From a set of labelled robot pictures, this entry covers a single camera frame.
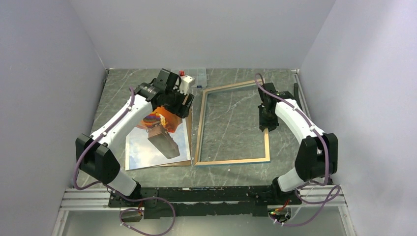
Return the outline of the brown frame backing board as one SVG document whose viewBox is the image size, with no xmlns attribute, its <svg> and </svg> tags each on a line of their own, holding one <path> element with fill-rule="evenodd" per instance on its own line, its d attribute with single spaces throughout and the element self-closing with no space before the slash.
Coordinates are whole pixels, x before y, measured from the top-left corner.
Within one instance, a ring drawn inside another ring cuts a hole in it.
<svg viewBox="0 0 417 236">
<path fill-rule="evenodd" d="M 179 118 L 164 107 L 157 108 L 159 120 L 149 133 L 149 140 L 158 150 L 157 166 L 191 165 L 192 116 Z"/>
</svg>

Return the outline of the hot air balloon photo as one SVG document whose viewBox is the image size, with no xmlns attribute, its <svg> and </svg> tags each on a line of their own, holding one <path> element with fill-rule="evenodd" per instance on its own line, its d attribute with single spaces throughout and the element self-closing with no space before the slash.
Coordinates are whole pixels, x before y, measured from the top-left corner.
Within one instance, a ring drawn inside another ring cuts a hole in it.
<svg viewBox="0 0 417 236">
<path fill-rule="evenodd" d="M 179 118 L 159 107 L 125 139 L 125 170 L 191 165 L 192 116 Z"/>
</svg>

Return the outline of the wooden picture frame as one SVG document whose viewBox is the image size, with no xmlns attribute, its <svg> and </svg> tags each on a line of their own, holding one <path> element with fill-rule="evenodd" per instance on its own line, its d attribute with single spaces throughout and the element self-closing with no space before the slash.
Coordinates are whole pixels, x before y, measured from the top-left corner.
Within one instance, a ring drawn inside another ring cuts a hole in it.
<svg viewBox="0 0 417 236">
<path fill-rule="evenodd" d="M 259 103 L 254 81 L 204 90 L 194 165 L 270 162 L 269 133 L 258 129 Z"/>
</svg>

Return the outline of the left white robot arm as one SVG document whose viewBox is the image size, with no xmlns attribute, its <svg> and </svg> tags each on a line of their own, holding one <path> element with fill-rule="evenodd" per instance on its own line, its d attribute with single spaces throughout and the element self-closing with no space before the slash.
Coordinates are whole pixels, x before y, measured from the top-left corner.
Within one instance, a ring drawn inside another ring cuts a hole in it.
<svg viewBox="0 0 417 236">
<path fill-rule="evenodd" d="M 162 68 L 149 83 L 130 88 L 122 108 L 90 135 L 80 134 L 75 141 L 76 164 L 72 183 L 84 190 L 102 183 L 113 190 L 126 205 L 133 207 L 142 198 L 139 182 L 126 175 L 113 151 L 147 115 L 162 107 L 179 118 L 189 116 L 195 79 L 184 72 Z"/>
</svg>

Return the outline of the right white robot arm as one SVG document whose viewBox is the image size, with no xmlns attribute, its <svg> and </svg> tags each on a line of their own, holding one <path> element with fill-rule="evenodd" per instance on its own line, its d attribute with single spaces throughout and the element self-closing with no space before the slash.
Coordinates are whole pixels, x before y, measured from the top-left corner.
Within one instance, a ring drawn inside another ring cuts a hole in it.
<svg viewBox="0 0 417 236">
<path fill-rule="evenodd" d="M 335 134 L 316 126 L 290 92 L 278 92 L 273 83 L 265 83 L 258 86 L 258 93 L 261 99 L 259 129 L 273 131 L 282 121 L 299 144 L 294 166 L 276 178 L 277 186 L 270 191 L 272 201 L 282 204 L 289 198 L 290 191 L 316 178 L 328 180 L 336 173 L 338 139 Z"/>
</svg>

